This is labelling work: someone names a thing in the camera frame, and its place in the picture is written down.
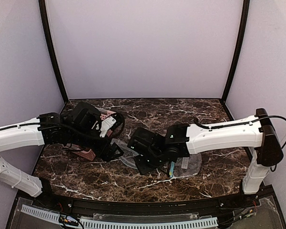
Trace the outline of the pink perforated plastic basket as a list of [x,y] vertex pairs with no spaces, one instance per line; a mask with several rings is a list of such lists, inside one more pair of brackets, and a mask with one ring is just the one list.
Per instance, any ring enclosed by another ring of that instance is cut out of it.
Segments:
[[69,139],[64,141],[62,150],[73,153],[92,154],[87,157],[110,162],[123,155],[120,147],[112,139],[124,128],[124,117],[120,113],[100,110],[87,103],[79,103],[61,117],[63,124],[72,128]]

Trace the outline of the zip bag with blue zipper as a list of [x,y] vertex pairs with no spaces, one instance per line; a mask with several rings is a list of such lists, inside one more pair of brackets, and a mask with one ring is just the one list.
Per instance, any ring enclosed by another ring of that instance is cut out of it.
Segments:
[[112,143],[117,144],[117,146],[124,152],[124,154],[119,157],[119,160],[123,162],[126,166],[133,169],[137,169],[134,158],[139,154],[134,150],[128,148],[127,144],[121,140],[114,138],[112,140]]

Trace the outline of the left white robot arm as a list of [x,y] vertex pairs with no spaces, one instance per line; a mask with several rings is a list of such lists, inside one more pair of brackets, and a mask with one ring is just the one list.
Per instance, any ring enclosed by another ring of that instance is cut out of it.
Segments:
[[[96,157],[110,162],[123,155],[112,143],[124,129],[121,113],[103,114],[100,108],[78,103],[65,113],[46,113],[28,121],[0,127],[0,152],[26,146],[61,144],[91,150]],[[36,198],[52,193],[50,182],[14,167],[0,156],[0,181]]]

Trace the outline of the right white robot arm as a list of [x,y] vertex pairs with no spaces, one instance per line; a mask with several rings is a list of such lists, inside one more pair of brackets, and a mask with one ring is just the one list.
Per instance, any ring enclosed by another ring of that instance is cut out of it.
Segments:
[[218,149],[251,147],[252,160],[240,188],[243,194],[253,195],[272,167],[284,157],[285,144],[280,143],[272,118],[275,116],[259,108],[255,115],[229,122],[203,125],[194,119],[192,124],[175,124],[164,136],[139,127],[127,147],[138,153],[134,160],[141,175],[166,162],[175,163],[178,158]]

